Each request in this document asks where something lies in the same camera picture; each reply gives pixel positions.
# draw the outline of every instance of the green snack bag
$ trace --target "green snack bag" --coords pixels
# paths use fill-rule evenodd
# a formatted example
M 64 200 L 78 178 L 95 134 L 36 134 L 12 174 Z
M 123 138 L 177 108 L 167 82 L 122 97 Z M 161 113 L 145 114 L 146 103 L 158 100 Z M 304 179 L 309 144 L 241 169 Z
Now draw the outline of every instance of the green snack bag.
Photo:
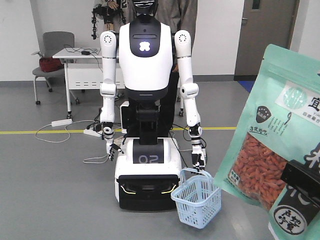
M 282 175 L 293 162 L 320 179 L 319 71 L 320 61 L 272 44 L 266 48 L 214 177 L 218 187 L 267 210 L 280 240 L 320 238 L 319 204 L 282 180 L 287 182 Z M 296 177 L 305 181 L 300 172 Z

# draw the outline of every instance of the blue mat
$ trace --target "blue mat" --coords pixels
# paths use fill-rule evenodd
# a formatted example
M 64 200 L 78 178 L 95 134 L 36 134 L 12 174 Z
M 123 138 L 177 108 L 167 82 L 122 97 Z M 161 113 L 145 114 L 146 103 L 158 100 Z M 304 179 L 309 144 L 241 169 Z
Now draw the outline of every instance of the blue mat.
M 252 87 L 255 84 L 255 81 L 237 81 L 245 90 L 249 93 L 251 92 Z

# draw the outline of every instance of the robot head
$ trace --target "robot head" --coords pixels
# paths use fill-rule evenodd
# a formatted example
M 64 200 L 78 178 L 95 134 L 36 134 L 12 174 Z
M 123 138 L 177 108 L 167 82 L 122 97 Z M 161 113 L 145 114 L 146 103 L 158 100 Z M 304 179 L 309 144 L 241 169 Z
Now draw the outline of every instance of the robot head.
M 158 8 L 158 0 L 133 0 L 132 3 L 137 14 L 155 15 Z

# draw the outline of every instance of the plastic basket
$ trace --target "plastic basket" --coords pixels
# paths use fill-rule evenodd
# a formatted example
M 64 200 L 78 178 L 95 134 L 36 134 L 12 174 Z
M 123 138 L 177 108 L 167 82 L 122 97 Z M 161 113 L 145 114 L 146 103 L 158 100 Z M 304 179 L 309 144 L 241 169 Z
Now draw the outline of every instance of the plastic basket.
M 186 179 L 185 172 L 200 173 Z M 214 186 L 213 177 L 206 171 L 184 168 L 180 186 L 171 193 L 179 220 L 197 229 L 203 229 L 221 209 L 221 189 Z

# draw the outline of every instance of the gray door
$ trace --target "gray door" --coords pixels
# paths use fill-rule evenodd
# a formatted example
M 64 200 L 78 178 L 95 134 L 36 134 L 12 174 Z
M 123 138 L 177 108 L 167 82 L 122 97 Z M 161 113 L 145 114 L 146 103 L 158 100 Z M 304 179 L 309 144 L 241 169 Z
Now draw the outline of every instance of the gray door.
M 299 0 L 244 0 L 235 76 L 257 75 L 266 47 L 288 48 Z

